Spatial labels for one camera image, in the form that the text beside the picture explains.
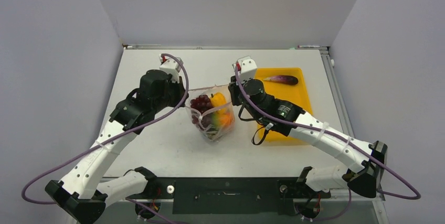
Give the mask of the long purple eggplant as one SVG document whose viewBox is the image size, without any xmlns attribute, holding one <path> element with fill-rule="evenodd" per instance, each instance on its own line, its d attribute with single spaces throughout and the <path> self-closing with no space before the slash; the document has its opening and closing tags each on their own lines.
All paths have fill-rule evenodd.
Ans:
<svg viewBox="0 0 445 224">
<path fill-rule="evenodd" d="M 290 85 L 290 86 L 295 86 L 299 83 L 299 80 L 297 77 L 290 76 L 290 75 L 270 76 L 270 77 L 263 78 L 263 81 L 286 84 L 286 85 Z"/>
</svg>

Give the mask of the yellow bell pepper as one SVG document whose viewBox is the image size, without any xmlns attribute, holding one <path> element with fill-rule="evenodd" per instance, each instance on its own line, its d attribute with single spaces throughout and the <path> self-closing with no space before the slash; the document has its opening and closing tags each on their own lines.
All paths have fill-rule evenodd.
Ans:
<svg viewBox="0 0 445 224">
<path fill-rule="evenodd" d="M 225 96 L 220 93 L 212 93 L 210 97 L 210 102 L 214 108 L 218 108 L 216 111 L 217 113 L 225 113 L 226 107 L 225 104 L 227 103 Z"/>
</svg>

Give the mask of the small orange pumpkin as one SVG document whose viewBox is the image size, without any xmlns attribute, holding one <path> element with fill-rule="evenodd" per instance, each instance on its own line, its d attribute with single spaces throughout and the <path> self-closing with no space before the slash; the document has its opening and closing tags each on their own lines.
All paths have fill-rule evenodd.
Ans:
<svg viewBox="0 0 445 224">
<path fill-rule="evenodd" d="M 231 112 L 223 113 L 218 116 L 219 126 L 221 127 L 229 127 L 232 125 L 234 121 L 234 116 Z"/>
</svg>

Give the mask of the yellow plastic tray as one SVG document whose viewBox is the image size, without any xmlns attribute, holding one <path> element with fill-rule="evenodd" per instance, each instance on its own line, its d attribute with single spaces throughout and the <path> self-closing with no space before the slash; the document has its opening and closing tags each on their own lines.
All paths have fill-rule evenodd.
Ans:
<svg viewBox="0 0 445 224">
<path fill-rule="evenodd" d="M 296 85 L 282 84 L 271 81 L 265 81 L 265 78 L 273 76 L 293 76 L 298 79 Z M 275 98 L 289 101 L 312 113 L 312 107 L 305 85 L 303 72 L 300 68 L 259 68 L 256 71 L 255 78 L 263 82 L 267 94 Z M 278 132 L 270 131 L 266 136 L 263 145 L 265 146 L 305 146 L 306 142 L 284 136 Z"/>
</svg>

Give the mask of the green orange mango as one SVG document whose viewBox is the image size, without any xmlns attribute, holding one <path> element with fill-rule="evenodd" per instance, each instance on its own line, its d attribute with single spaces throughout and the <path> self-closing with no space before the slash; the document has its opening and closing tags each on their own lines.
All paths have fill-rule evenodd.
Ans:
<svg viewBox="0 0 445 224">
<path fill-rule="evenodd" d="M 219 111 L 215 111 L 215 112 L 212 112 L 212 113 L 206 115 L 205 118 L 206 118 L 206 122 L 208 123 L 208 125 L 210 125 L 212 128 L 216 128 L 216 129 L 221 128 L 221 126 L 219 126 L 219 122 L 218 122 L 218 116 L 220 114 L 221 113 Z"/>
</svg>

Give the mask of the clear zip top bag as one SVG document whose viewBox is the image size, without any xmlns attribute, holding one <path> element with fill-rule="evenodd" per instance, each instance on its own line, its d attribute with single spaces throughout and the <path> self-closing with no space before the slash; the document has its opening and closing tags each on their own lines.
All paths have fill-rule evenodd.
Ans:
<svg viewBox="0 0 445 224">
<path fill-rule="evenodd" d="M 190 90 L 185 108 L 192 124 L 207 141 L 218 141 L 235 127 L 227 85 Z"/>
</svg>

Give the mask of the red grape bunch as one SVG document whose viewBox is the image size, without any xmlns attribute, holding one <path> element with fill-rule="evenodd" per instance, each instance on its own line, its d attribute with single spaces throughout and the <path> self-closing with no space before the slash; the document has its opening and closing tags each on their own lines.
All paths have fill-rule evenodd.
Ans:
<svg viewBox="0 0 445 224">
<path fill-rule="evenodd" d="M 210 102 L 210 98 L 206 94 L 197 96 L 190 101 L 192 123 L 196 125 L 200 130 L 205 130 L 209 127 L 206 122 L 206 115 L 203 115 L 208 110 L 212 109 L 213 106 Z"/>
</svg>

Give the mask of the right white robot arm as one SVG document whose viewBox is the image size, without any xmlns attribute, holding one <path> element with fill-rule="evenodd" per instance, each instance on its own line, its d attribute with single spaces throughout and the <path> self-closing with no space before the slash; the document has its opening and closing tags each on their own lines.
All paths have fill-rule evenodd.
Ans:
<svg viewBox="0 0 445 224">
<path fill-rule="evenodd" d="M 386 163 L 385 143 L 368 143 L 335 130 L 300 106 L 267 94 L 260 80 L 250 79 L 242 86 L 252 102 L 246 100 L 232 76 L 228 87 L 232 104 L 247 110 L 265 135 L 276 132 L 302 140 L 341 162 L 340 166 L 304 168 L 296 183 L 300 195 L 309 197 L 318 191 L 348 188 L 366 198 L 376 197 L 384 173 L 376 162 Z"/>
</svg>

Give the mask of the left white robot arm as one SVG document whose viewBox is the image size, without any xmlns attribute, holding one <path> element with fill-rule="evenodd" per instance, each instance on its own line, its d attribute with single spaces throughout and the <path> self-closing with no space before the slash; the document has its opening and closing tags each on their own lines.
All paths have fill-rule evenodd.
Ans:
<svg viewBox="0 0 445 224">
<path fill-rule="evenodd" d="M 185 94 L 178 71 L 147 71 L 139 87 L 116 105 L 89 154 L 62 179 L 51 180 L 46 193 L 78 223 L 96 222 L 106 207 L 128 196 L 152 197 L 156 176 L 144 167 L 108 182 L 101 179 L 124 148 L 141 134 L 142 125 L 154 122 L 156 114 L 166 107 L 183 105 Z"/>
</svg>

